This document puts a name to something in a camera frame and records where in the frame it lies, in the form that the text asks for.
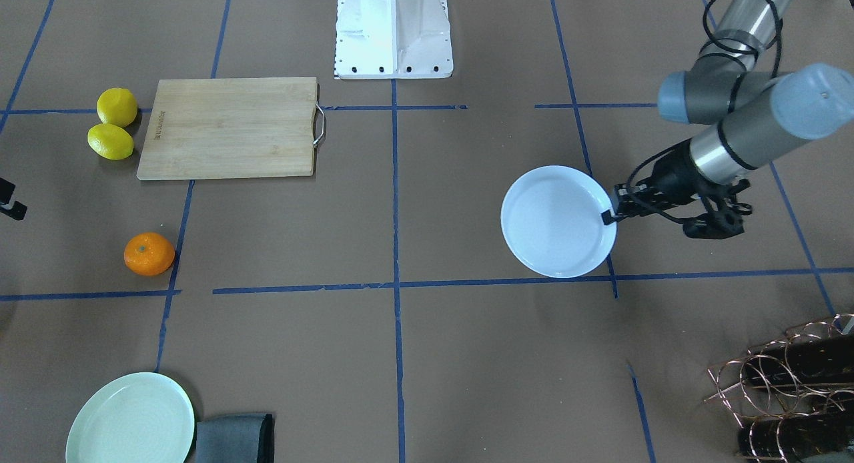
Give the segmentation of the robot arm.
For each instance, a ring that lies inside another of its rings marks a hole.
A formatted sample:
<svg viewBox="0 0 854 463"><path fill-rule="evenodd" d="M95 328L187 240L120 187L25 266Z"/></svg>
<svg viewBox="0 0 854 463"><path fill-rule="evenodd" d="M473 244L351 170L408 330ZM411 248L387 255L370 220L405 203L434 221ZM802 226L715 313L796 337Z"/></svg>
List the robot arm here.
<svg viewBox="0 0 854 463"><path fill-rule="evenodd" d="M613 225L658 214L690 238L722 240L744 231L751 206L738 200L750 186L748 172L803 145L829 137L852 122L852 76L823 63L794 73L779 65L757 71L770 47L782 54L782 15L792 0L732 0L688 71L661 84L659 114L704 131L647 159L651 174L632 171L617 184L612 208L601 218Z"/></svg>

